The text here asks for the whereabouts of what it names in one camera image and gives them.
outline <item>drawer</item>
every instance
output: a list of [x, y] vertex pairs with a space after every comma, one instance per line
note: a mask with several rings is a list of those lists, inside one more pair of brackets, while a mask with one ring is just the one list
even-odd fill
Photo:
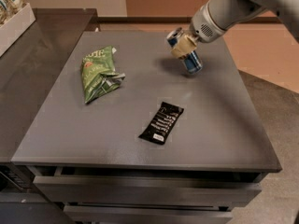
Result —
[[224, 224], [232, 219], [231, 212], [176, 209], [65, 206], [64, 212], [74, 221], [119, 224]]
[[245, 206], [262, 190], [257, 183], [137, 176], [37, 176], [34, 184], [53, 202], [159, 206]]

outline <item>snack box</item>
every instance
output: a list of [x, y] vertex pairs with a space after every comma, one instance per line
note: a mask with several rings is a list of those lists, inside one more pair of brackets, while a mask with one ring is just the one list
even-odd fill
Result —
[[0, 26], [0, 57], [35, 20], [30, 4], [26, 4], [7, 23]]

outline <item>gray tabletop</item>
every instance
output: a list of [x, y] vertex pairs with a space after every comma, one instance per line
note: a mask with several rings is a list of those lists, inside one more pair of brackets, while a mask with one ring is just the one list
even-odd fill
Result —
[[[84, 33], [21, 142], [17, 164], [277, 172], [278, 158], [222, 39], [186, 75], [165, 33]], [[113, 45], [121, 87], [85, 105], [82, 58]], [[166, 144], [138, 138], [161, 102], [185, 108]]]
[[36, 21], [0, 58], [0, 163], [11, 161], [96, 9], [34, 9]]

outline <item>gray floor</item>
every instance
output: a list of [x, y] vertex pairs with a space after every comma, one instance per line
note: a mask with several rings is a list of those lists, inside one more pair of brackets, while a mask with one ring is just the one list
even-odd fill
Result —
[[282, 165], [262, 181], [263, 191], [229, 224], [299, 223], [299, 94], [240, 72]]

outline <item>green snack bag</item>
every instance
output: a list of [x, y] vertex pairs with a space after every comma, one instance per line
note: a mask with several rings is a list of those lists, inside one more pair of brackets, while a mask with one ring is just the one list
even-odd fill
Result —
[[115, 72], [112, 59], [115, 52], [115, 48], [108, 46], [83, 58], [81, 73], [85, 104], [116, 90], [124, 80], [125, 74]]

